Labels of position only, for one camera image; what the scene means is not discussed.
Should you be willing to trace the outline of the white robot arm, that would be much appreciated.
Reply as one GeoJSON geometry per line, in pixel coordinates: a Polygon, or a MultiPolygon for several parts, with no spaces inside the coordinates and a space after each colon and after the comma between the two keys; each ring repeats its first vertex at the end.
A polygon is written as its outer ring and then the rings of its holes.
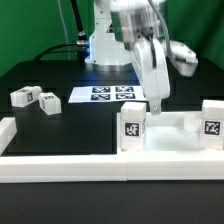
{"type": "Polygon", "coordinates": [[[85,64],[97,71],[134,70],[149,101],[159,114],[170,95],[166,53],[166,0],[93,0],[94,31],[85,64]]]}

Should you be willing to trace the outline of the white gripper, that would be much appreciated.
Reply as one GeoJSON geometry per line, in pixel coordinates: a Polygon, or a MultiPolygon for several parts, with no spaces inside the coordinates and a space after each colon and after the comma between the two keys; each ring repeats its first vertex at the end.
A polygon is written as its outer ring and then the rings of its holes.
{"type": "Polygon", "coordinates": [[[130,55],[145,98],[149,101],[150,113],[158,115],[162,111],[161,100],[170,95],[170,84],[163,47],[157,39],[153,40],[153,46],[155,53],[152,53],[148,40],[140,39],[130,55]]]}

